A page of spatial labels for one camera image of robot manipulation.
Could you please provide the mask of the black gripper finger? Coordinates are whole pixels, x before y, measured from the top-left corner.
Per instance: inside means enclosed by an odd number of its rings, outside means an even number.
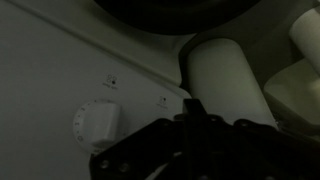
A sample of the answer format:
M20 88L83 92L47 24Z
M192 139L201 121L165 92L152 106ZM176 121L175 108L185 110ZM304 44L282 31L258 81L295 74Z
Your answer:
M183 100L183 120L204 122L208 114L199 99Z

